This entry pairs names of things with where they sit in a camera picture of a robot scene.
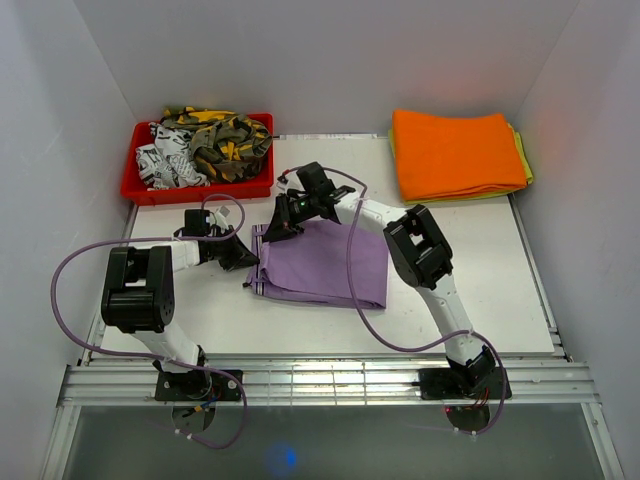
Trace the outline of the purple trousers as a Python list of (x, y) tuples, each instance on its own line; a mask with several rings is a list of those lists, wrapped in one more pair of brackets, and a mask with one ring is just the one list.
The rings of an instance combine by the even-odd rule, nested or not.
[(273, 300), (352, 308), (347, 270), (352, 270), (363, 309), (387, 306), (389, 254), (379, 236), (356, 229), (347, 249), (350, 227), (329, 220), (311, 221), (303, 234), (280, 242), (264, 242), (265, 224), (252, 227), (252, 252), (260, 263), (252, 267), (246, 285), (254, 294)]

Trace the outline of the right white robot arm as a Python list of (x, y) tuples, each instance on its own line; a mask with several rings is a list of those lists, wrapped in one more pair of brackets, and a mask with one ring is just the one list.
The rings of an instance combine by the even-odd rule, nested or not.
[(300, 181), (275, 198), (272, 219), (263, 235), (269, 243), (303, 234), (314, 218), (358, 226), (386, 243), (400, 279), (424, 301), (445, 347), (447, 373), (454, 390), (474, 397), (494, 385), (507, 385), (495, 347), (478, 333), (469, 319), (455, 284), (453, 250), (429, 209), (392, 207), (367, 198), (367, 186), (358, 179), (336, 186), (319, 163), (293, 168)]

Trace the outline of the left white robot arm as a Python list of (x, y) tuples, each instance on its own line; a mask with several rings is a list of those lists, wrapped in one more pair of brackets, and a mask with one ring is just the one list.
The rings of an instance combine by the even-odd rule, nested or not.
[(101, 300), (104, 323), (133, 336), (154, 355), (161, 383), (194, 400), (213, 391), (205, 353), (174, 319), (174, 274), (209, 261), (226, 271), (259, 263), (221, 210), (189, 209), (175, 238), (147, 248), (110, 251)]

